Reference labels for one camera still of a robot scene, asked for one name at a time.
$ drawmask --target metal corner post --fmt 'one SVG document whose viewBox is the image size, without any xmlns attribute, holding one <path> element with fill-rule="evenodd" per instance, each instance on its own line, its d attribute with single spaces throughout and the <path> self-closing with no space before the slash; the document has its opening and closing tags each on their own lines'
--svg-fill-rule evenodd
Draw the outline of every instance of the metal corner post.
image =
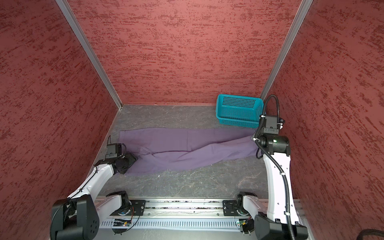
<svg viewBox="0 0 384 240">
<path fill-rule="evenodd" d="M 271 74 L 269 75 L 264 88 L 260 94 L 261 99 L 265 99 L 268 95 L 268 92 L 277 76 L 277 73 L 279 72 L 279 69 L 281 65 L 283 64 L 283 61 L 293 43 L 293 40 L 296 37 L 297 32 L 300 29 L 301 24 L 303 23 L 303 20 L 305 18 L 305 15 L 307 14 L 313 0 L 303 0 L 299 6 L 299 9 L 297 10 L 296 16 L 292 21 L 292 25 L 288 31 L 288 34 L 285 38 L 285 41 L 283 43 L 283 46 L 281 47 L 281 50 L 279 52 L 279 55 L 277 56 L 276 62 L 272 68 Z"/>
<path fill-rule="evenodd" d="M 105 87 L 107 88 L 109 94 L 113 98 L 113 101 L 115 101 L 116 106 L 121 109 L 123 104 L 116 93 L 115 88 L 113 87 L 111 81 L 108 78 L 108 75 L 103 69 L 103 66 L 101 65 L 99 59 L 97 58 L 95 52 L 93 51 L 91 44 L 89 43 L 87 37 L 85 36 L 83 30 L 80 27 L 79 22 L 77 21 L 75 15 L 73 14 L 71 7 L 69 6 L 67 0 L 56 0 L 57 4 L 59 5 L 61 11 L 63 12 L 65 18 L 67 19 L 69 25 L 71 26 L 73 32 L 75 33 L 76 37 L 78 38 L 79 42 L 83 46 L 85 52 L 87 53 L 89 59 L 91 60 L 93 66 L 95 67 L 97 73 L 99 74 L 101 80 L 103 81 Z"/>
</svg>

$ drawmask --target blue plastic basket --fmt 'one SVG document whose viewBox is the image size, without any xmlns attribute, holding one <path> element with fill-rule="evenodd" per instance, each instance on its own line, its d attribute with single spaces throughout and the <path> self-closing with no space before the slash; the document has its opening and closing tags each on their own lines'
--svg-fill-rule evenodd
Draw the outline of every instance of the blue plastic basket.
<svg viewBox="0 0 384 240">
<path fill-rule="evenodd" d="M 221 124 L 257 128 L 263 107 L 261 98 L 219 94 L 216 117 Z"/>
</svg>

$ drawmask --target folded garment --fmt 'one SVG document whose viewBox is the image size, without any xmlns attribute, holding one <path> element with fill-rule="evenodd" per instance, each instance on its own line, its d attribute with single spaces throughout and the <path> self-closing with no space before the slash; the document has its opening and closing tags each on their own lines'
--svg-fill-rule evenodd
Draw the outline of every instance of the folded garment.
<svg viewBox="0 0 384 240">
<path fill-rule="evenodd" d="M 126 173 L 144 175 L 169 170 L 189 170 L 221 160 L 255 156 L 251 128 L 143 128 L 120 131 L 119 143 L 138 160 Z"/>
</svg>

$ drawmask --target red textured wall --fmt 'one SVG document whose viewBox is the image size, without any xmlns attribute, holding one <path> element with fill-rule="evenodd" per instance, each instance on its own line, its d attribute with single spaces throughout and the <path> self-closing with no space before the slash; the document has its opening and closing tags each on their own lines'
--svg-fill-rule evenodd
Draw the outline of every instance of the red textured wall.
<svg viewBox="0 0 384 240">
<path fill-rule="evenodd" d="M 0 3 L 0 239 L 47 240 L 117 107 L 54 0 Z"/>
<path fill-rule="evenodd" d="M 314 0 L 271 93 L 315 238 L 384 230 L 384 2 Z"/>
<path fill-rule="evenodd" d="M 68 0 L 123 103 L 259 96 L 301 0 Z"/>
</svg>

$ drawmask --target corrugated black hose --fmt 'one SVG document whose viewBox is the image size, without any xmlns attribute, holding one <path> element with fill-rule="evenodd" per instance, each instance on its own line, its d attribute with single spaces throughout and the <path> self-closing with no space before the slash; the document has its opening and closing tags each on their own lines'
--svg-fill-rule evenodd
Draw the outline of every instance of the corrugated black hose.
<svg viewBox="0 0 384 240">
<path fill-rule="evenodd" d="M 256 130 L 255 136 L 258 137 L 260 130 L 262 128 L 262 125 L 265 121 L 265 116 L 266 116 L 266 106 L 271 98 L 274 98 L 276 100 L 276 109 L 277 109 L 277 129 L 280 129 L 280 107 L 279 107 L 279 100 L 275 95 L 270 95 L 268 98 L 265 100 L 264 108 L 262 115 L 263 117 L 260 118 L 259 122 L 259 127 Z M 285 213 L 286 213 L 286 219 L 287 219 L 287 225 L 288 225 L 288 232 L 292 240 L 295 240 L 295 233 L 293 231 L 292 223 L 291 223 L 291 204 L 290 204 L 290 193 L 289 193 L 289 185 L 288 185 L 288 180 L 285 175 L 285 172 L 283 168 L 278 164 L 278 162 L 267 152 L 264 150 L 264 148 L 260 144 L 259 141 L 255 141 L 257 147 L 276 165 L 277 169 L 279 169 L 281 176 L 283 177 L 283 182 L 284 182 L 284 189 L 285 189 Z"/>
</svg>

